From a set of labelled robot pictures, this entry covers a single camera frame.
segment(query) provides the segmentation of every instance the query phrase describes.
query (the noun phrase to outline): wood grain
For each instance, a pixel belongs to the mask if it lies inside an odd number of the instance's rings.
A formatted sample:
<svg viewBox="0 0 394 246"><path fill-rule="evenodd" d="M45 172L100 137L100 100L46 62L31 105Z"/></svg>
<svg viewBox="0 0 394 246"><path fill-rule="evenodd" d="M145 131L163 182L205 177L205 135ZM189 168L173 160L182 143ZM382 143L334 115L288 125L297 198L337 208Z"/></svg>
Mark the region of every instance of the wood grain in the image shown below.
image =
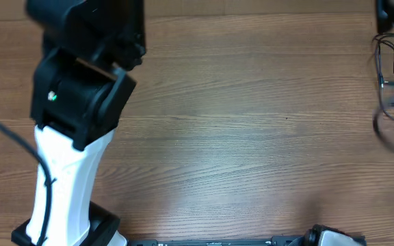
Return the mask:
<svg viewBox="0 0 394 246"><path fill-rule="evenodd" d="M265 238L323 223L394 245L394 156L371 129L373 34L362 13L148 19L148 54L92 199L129 238ZM0 23L0 120L32 143L39 45L35 25ZM0 245L31 216L35 165L0 135Z"/></svg>
<svg viewBox="0 0 394 246"><path fill-rule="evenodd" d="M0 21L25 20L25 0L0 0ZM372 0L145 0L147 17L373 12Z"/></svg>

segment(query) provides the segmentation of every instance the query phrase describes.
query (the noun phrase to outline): white plastic part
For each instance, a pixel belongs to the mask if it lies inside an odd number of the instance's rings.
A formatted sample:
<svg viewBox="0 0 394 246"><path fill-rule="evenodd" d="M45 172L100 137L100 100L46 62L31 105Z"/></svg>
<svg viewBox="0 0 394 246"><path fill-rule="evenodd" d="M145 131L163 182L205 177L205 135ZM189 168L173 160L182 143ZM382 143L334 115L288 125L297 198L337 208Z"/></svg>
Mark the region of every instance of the white plastic part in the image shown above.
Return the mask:
<svg viewBox="0 0 394 246"><path fill-rule="evenodd" d="M73 140L46 126L35 128L38 152L48 163L53 183L51 216L44 246L78 246L90 229L89 203L101 157L114 136L114 130L86 146L73 148ZM27 235L38 242L45 212L47 191L41 166L38 168L36 197ZM126 239L115 233L109 245L125 246Z"/></svg>
<svg viewBox="0 0 394 246"><path fill-rule="evenodd" d="M321 233L319 246L361 246L350 236L337 232L325 231Z"/></svg>

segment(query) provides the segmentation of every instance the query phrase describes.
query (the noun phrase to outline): black bracket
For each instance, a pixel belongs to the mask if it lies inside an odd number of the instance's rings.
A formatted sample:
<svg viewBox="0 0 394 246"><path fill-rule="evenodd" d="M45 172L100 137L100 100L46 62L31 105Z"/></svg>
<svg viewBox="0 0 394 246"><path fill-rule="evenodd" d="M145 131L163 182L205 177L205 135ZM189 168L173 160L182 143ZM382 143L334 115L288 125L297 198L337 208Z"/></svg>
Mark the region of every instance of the black bracket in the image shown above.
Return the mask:
<svg viewBox="0 0 394 246"><path fill-rule="evenodd" d="M90 231L80 246L107 246L120 225L120 218L90 202ZM12 242L19 246L35 246L27 235L28 219L12 232Z"/></svg>
<svg viewBox="0 0 394 246"><path fill-rule="evenodd" d="M367 246L364 236L353 238ZM187 241L129 241L127 246L303 246L303 236L273 236L269 239L223 239L223 240L187 240Z"/></svg>
<svg viewBox="0 0 394 246"><path fill-rule="evenodd" d="M37 67L31 117L39 128L50 126L84 148L117 127L136 82L117 68L105 74L54 48Z"/></svg>

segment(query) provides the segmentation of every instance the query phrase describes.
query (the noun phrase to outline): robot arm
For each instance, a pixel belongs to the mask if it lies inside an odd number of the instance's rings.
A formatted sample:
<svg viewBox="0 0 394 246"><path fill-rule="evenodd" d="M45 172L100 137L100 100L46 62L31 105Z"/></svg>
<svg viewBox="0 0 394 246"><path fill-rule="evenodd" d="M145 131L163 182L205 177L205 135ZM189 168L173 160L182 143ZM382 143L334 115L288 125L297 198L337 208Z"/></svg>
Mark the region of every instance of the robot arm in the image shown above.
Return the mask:
<svg viewBox="0 0 394 246"><path fill-rule="evenodd" d="M43 59L34 74L31 117L38 152L54 179L43 245L116 245L119 218L90 203L100 159L136 82L127 71L145 54L141 0L28 0L44 29ZM38 243L47 198L38 169L34 211L12 234Z"/></svg>

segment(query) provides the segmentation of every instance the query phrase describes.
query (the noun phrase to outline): table surface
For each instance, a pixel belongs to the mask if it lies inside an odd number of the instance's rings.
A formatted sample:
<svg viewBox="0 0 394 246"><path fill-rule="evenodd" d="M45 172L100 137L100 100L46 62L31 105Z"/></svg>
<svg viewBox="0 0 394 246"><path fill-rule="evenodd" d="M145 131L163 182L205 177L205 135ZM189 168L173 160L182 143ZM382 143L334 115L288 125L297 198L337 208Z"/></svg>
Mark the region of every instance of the table surface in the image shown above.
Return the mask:
<svg viewBox="0 0 394 246"><path fill-rule="evenodd" d="M366 13L147 20L138 85L92 200L129 238L266 238L315 223L394 245L394 156L375 138ZM0 120L34 143L40 30L0 22ZM0 134L0 245L30 218L36 162Z"/></svg>

